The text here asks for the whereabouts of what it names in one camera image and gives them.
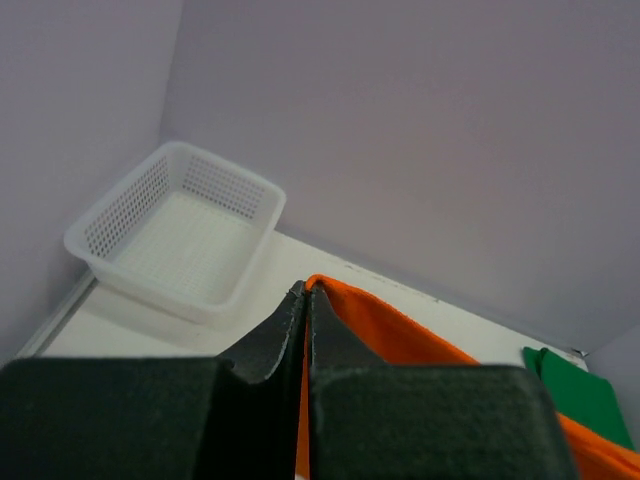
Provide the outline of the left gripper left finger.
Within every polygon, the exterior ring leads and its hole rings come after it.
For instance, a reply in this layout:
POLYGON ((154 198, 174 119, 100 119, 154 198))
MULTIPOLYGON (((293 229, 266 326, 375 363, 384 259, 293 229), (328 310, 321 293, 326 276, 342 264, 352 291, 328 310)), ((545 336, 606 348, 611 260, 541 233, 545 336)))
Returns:
POLYGON ((216 356, 34 357, 1 371, 5 479, 291 479, 306 294, 216 356))

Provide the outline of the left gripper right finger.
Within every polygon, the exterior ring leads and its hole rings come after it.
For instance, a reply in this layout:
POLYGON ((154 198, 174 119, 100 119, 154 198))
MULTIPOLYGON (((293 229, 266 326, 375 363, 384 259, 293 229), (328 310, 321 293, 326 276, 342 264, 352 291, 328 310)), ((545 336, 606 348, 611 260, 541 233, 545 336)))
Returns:
POLYGON ((309 466, 315 479, 574 479, 543 385, 511 365, 386 361, 326 291, 309 297, 309 466))

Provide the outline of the orange t shirt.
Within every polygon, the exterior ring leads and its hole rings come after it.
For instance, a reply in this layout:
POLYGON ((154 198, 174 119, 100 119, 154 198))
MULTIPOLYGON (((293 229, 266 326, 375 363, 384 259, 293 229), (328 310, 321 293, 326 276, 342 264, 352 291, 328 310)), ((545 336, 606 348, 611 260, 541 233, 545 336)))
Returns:
MULTIPOLYGON (((358 287, 314 274, 305 282, 321 287, 340 320, 373 352, 397 365, 474 365, 481 363, 392 305, 358 287)), ((568 416, 557 403, 557 416, 583 479, 637 479, 639 454, 568 416)))

